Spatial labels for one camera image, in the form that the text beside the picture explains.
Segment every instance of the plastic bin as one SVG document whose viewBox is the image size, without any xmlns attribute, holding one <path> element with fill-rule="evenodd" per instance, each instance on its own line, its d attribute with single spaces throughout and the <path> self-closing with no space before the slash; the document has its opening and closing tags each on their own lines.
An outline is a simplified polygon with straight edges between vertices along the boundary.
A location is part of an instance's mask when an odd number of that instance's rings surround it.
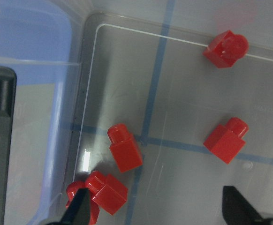
<svg viewBox="0 0 273 225">
<path fill-rule="evenodd" d="M 250 50 L 217 69 L 202 52 L 228 29 Z M 129 188 L 99 225 L 223 225 L 223 185 L 273 214 L 273 2 L 0 0 L 0 65 L 18 75 L 6 225 L 57 220 L 94 169 Z M 250 131 L 226 165 L 203 141 L 231 116 Z M 123 174 L 106 135 L 118 122 L 144 155 Z"/>
</svg>

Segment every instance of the blue line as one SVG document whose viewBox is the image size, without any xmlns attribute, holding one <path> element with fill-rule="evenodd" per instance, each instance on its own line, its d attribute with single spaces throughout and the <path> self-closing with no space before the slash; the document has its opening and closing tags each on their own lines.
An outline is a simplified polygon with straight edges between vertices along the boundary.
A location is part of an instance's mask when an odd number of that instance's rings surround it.
<svg viewBox="0 0 273 225">
<path fill-rule="evenodd" d="M 175 0 L 168 0 L 166 12 L 164 15 L 164 21 L 163 21 L 161 33 L 160 33 L 163 36 L 168 36 L 174 5 L 175 5 Z M 151 84 L 149 88 L 149 94 L 148 94 L 145 116 L 143 121 L 143 128 L 142 128 L 142 134 L 141 134 L 141 143 L 143 146 L 147 145 L 147 139 L 149 134 L 151 117 L 153 113 L 154 101 L 156 97 L 157 86 L 159 84 L 159 77 L 160 77 L 161 67 L 162 67 L 162 63 L 163 63 L 163 59 L 165 55 L 166 44 L 167 44 L 167 39 L 164 37 L 161 37 L 159 39 L 159 45 L 158 45 L 156 56 L 155 56 L 153 74 L 151 78 Z"/>
<path fill-rule="evenodd" d="M 141 179 L 142 169 L 143 169 L 143 166 L 140 166 L 135 170 L 135 174 L 134 174 L 135 177 L 133 180 L 133 184 L 132 184 L 131 192 L 130 192 L 130 197 L 128 200 L 126 218 L 125 218 L 125 223 L 124 223 L 125 225 L 131 224 L 133 211 L 134 211 L 136 200 L 137 200 L 137 188 L 138 188 L 138 184 Z"/>
<path fill-rule="evenodd" d="M 74 129 L 80 130 L 80 126 L 75 125 Z M 83 126 L 83 132 L 95 134 L 95 135 L 102 135 L 102 136 L 106 135 L 106 133 L 107 133 L 106 130 L 96 128 L 96 127 L 89 127 L 89 126 Z M 135 138 L 139 142 L 141 139 L 141 136 L 135 135 Z M 147 143 L 153 144 L 153 145 L 158 145 L 158 146 L 163 146 L 163 147 L 168 147 L 168 148 L 173 148 L 173 149 L 181 149 L 181 150 L 186 150 L 186 151 L 192 151 L 192 152 L 198 152 L 198 153 L 202 153 L 202 154 L 212 155 L 212 153 L 209 150 L 207 150 L 204 146 L 200 146 L 200 145 L 186 144 L 186 143 L 182 143 L 182 142 L 174 142 L 174 141 L 170 141 L 170 140 L 153 138 L 153 137 L 148 137 Z M 247 154 L 247 153 L 239 153 L 236 155 L 235 158 L 240 159 L 240 160 L 248 160 L 248 161 L 252 161 L 252 162 L 273 165 L 273 158 L 269 158 L 269 157 L 257 156 L 257 155 Z"/>
</svg>

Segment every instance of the clear plastic container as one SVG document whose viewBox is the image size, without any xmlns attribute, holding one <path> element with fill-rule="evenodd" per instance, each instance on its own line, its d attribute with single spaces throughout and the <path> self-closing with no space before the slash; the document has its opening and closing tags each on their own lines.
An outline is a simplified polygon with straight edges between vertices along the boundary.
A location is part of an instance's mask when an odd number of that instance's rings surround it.
<svg viewBox="0 0 273 225">
<path fill-rule="evenodd" d="M 0 65 L 18 75 L 6 225 L 57 220 L 95 169 L 129 188 L 99 225 L 223 225 L 223 185 L 273 214 L 273 2 L 0 0 L 0 25 Z M 250 50 L 217 69 L 202 52 L 228 29 Z M 250 130 L 226 165 L 203 141 L 232 116 Z M 123 174 L 106 135 L 118 122 L 144 155 Z"/>
</svg>

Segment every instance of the circular mark on plastic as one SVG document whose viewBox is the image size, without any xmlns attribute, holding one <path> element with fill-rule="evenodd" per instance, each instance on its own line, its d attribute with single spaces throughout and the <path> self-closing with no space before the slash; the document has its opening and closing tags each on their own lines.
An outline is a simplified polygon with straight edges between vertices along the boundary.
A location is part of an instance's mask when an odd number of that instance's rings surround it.
<svg viewBox="0 0 273 225">
<path fill-rule="evenodd" d="M 249 171 L 253 168 L 253 163 L 252 162 L 245 162 L 245 163 L 243 163 L 242 168 L 246 171 Z"/>
</svg>

